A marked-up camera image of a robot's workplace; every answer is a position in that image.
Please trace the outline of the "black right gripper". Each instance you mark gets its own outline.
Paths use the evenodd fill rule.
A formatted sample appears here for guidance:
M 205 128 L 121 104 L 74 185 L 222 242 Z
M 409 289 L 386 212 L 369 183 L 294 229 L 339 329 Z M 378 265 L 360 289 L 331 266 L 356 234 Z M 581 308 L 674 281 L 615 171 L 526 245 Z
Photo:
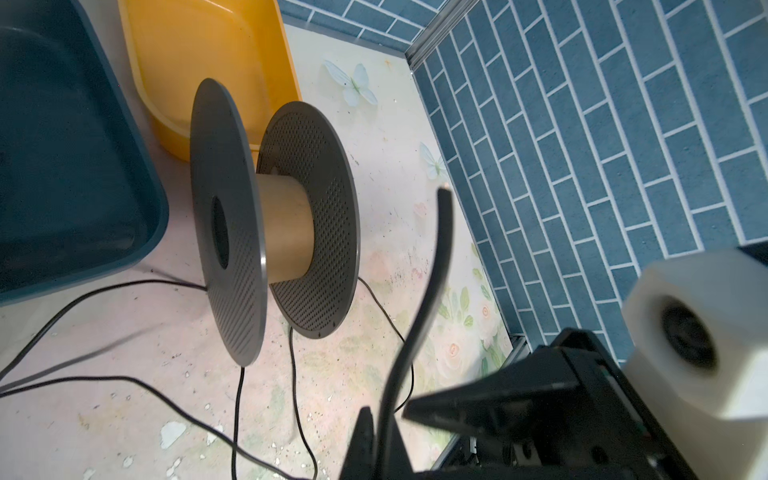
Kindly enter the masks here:
M 567 328 L 487 377 L 416 397 L 403 418 L 476 437 L 482 466 L 619 466 L 627 479 L 696 476 L 586 330 Z

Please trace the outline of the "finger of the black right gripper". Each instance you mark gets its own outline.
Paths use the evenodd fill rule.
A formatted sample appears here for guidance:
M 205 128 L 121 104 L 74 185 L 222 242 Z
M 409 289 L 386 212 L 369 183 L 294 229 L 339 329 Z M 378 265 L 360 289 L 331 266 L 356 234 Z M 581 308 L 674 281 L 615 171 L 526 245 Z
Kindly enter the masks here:
M 373 479 L 376 446 L 374 419 L 369 407 L 360 409 L 340 476 L 341 480 Z M 390 442 L 388 479 L 413 479 L 414 471 L 397 423 Z

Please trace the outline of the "grey perforated cable spool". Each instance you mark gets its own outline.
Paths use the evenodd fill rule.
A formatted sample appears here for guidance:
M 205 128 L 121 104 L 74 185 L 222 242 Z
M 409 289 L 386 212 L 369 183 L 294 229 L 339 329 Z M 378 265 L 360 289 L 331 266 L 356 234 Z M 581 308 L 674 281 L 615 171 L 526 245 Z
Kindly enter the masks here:
M 349 160 L 327 117 L 289 102 L 252 151 L 229 91 L 205 79 L 193 103 L 190 174 L 208 299 L 234 362 L 258 358 L 270 304 L 305 337 L 333 333 L 355 294 L 360 219 Z

